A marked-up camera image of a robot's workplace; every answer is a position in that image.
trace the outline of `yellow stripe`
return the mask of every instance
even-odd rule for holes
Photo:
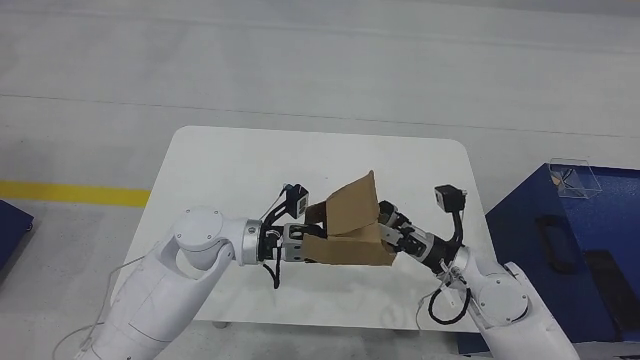
[[[144,207],[149,191],[106,186],[0,181],[0,198]]]

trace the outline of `cardboard box flap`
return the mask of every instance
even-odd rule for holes
[[[329,236],[377,223],[380,208],[373,171],[332,193],[326,201],[326,211]]]
[[[369,224],[363,228],[358,228],[355,231],[348,232],[346,234],[332,235],[332,238],[352,238],[354,240],[371,243],[381,243],[380,239],[380,227],[378,223]]]
[[[320,202],[307,207],[304,212],[305,224],[323,224],[327,226],[327,202]]]
[[[369,266],[390,266],[395,258],[380,241],[371,243],[339,237],[327,240],[313,235],[304,236],[302,256],[323,264]]]

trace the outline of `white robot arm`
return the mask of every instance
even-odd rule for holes
[[[304,233],[324,233],[326,237],[326,232],[317,225],[273,225],[285,213],[294,218],[304,214],[307,191],[300,185],[289,185],[285,190],[286,200],[264,221],[227,219],[207,207],[186,210],[125,281],[99,336],[76,359],[152,360],[193,320],[232,260],[240,266],[261,264],[274,256],[278,260],[304,261],[299,253]],[[466,303],[463,311],[478,326],[494,358],[579,360],[522,270],[513,263],[502,267],[462,246],[457,212],[457,234],[445,242],[414,228],[388,202],[382,202],[380,210],[384,240],[396,251],[425,264],[460,292]],[[180,271],[176,264],[178,251],[193,267],[204,271],[200,278],[190,278]],[[276,287],[278,272],[272,274]],[[432,313],[436,296],[429,306],[434,320],[456,322],[438,320]]]

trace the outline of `black handle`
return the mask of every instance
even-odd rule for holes
[[[551,238],[549,238],[549,234],[547,233],[547,228],[557,228],[558,224],[559,218],[556,216],[547,215],[536,218],[536,227],[538,227],[538,232],[540,232],[542,244],[544,245],[545,249],[545,256],[547,257],[549,266],[559,274],[575,274],[576,265],[574,263],[569,263],[558,258],[553,245],[551,244]]]

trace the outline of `gray floor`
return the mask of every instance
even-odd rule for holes
[[[0,0],[0,179],[151,188],[190,124],[441,137],[467,147],[489,210],[552,157],[640,166],[639,17],[604,0]],[[45,359],[94,317],[141,211],[16,204],[39,224],[0,286],[0,346]],[[161,358],[433,359],[442,338],[196,323]]]

